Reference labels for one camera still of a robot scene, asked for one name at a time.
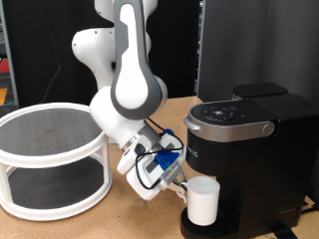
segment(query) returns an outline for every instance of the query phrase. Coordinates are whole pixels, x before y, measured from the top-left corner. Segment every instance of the coffee maker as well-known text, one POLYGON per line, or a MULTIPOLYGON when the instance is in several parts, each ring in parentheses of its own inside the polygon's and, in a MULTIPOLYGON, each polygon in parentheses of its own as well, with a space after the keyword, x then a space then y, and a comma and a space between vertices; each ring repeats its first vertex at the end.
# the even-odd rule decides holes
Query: coffee maker
POLYGON ((245 85, 232 101, 192 107, 184 122, 187 163, 220 184, 216 221, 198 226, 183 210, 184 238, 293 235, 318 150, 319 107, 274 84, 245 85))

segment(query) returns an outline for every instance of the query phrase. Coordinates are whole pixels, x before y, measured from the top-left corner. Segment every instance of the white plastic stand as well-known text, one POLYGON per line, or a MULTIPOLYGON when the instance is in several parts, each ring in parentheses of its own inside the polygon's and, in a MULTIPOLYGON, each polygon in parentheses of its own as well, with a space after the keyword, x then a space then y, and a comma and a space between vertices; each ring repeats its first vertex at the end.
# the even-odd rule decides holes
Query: white plastic stand
MULTIPOLYGON (((23 116, 25 114, 31 114, 33 112, 51 109, 77 110, 89 114, 89 107, 82 105, 66 103, 37 105, 16 111, 0 119, 0 127, 5 123, 9 122, 10 120, 23 116)), ((102 131, 98 137, 96 137, 91 142, 85 145, 82 145, 70 151, 61 152, 53 155, 17 155, 0 149, 0 204, 9 213, 27 220, 58 220, 84 212, 96 205, 106 196, 112 185, 112 179, 113 178, 109 164, 109 139, 102 131), (78 203, 56 209, 30 209, 14 203, 8 178, 11 175, 11 173, 13 173, 17 168, 56 167, 81 160, 87 156, 97 160, 103 166, 104 169, 103 185, 99 188, 99 190, 97 190, 88 198, 78 203), (8 169, 6 169, 5 164, 11 166, 8 169)))

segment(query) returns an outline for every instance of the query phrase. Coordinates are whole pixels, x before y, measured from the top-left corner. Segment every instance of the single-serve coffee machine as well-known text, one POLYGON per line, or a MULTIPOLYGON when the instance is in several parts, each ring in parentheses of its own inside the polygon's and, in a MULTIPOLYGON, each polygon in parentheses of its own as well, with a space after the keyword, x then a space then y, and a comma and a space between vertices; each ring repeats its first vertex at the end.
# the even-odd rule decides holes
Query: single-serve coffee machine
POLYGON ((243 239, 298 224, 319 143, 319 107, 274 84, 190 109, 186 160, 220 184, 214 223, 181 215, 187 239, 243 239))

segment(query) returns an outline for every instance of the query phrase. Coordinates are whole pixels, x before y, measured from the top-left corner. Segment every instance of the coffee maker control panel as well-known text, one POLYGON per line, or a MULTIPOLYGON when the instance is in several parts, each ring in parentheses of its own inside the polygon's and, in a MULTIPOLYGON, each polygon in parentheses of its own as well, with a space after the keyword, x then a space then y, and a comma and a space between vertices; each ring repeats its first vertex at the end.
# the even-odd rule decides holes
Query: coffee maker control panel
POLYGON ((196 120, 215 125, 277 121, 276 116, 252 101, 203 103, 193 107, 190 112, 196 120))
POLYGON ((201 111, 209 120, 232 120, 236 116, 235 108, 210 107, 201 111))

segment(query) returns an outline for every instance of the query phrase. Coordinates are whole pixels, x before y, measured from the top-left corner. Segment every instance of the wire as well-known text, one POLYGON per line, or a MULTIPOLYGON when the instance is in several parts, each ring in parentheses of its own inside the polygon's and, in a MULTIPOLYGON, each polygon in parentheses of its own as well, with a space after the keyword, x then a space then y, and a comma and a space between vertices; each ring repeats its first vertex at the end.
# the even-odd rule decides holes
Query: wire
POLYGON ((301 214, 306 214, 306 213, 313 212, 313 211, 319 211, 319 205, 314 204, 310 208, 301 211, 301 214))
MULTIPOLYGON (((157 123, 155 123, 153 120, 151 120, 150 118, 148 118, 149 121, 151 121, 155 126, 157 126, 158 128, 160 128, 161 130, 164 130, 161 126, 159 126, 157 123)), ((136 158, 136 171, 137 171, 137 177, 138 180, 141 184, 141 186, 146 189, 146 190, 152 190, 154 189, 156 186, 158 186, 158 184, 160 183, 160 179, 158 179, 151 187, 147 187, 140 176, 140 172, 139 172, 139 162, 143 159, 144 156, 146 155, 150 155, 150 154, 154 154, 154 153, 158 153, 158 152, 165 152, 165 151, 179 151, 183 149, 183 143, 180 140, 179 137, 177 137, 175 134, 173 135, 173 137, 175 137, 181 144, 181 147, 177 147, 177 148, 171 148, 171 149, 163 149, 163 150, 159 150, 159 151, 150 151, 150 152, 145 152, 145 153, 140 153, 137 158, 136 158)))
POLYGON ((161 126, 159 126, 157 123, 155 123, 151 118, 148 118, 149 121, 152 122, 156 127, 160 128, 161 130, 164 130, 161 126))
POLYGON ((50 28, 50 23, 49 23, 49 20, 48 20, 48 14, 47 14, 47 11, 46 11, 46 8, 45 8, 45 5, 44 5, 44 1, 45 0, 42 0, 42 7, 43 7, 43 11, 44 11, 44 15, 46 16, 46 22, 47 22, 47 26, 48 26, 48 29, 49 29, 49 33, 50 33, 50 37, 51 37, 51 40, 52 40, 52 44, 53 44, 53 48, 54 48, 54 54, 55 54, 55 57, 56 57, 56 60, 58 62, 58 70, 57 72, 54 74, 54 76, 52 77, 52 79, 50 80, 50 83, 48 85, 48 88, 47 88, 47 91, 43 97, 43 99, 41 100, 41 102, 39 102, 39 104, 42 104, 45 99, 47 99, 48 97, 48 94, 51 90, 51 86, 54 82, 54 80, 57 78, 58 74, 60 73, 61 71, 61 63, 60 63, 60 60, 59 60, 59 55, 58 55, 58 47, 57 47, 57 43, 56 43, 56 40, 52 34, 52 31, 51 31, 51 28, 50 28))

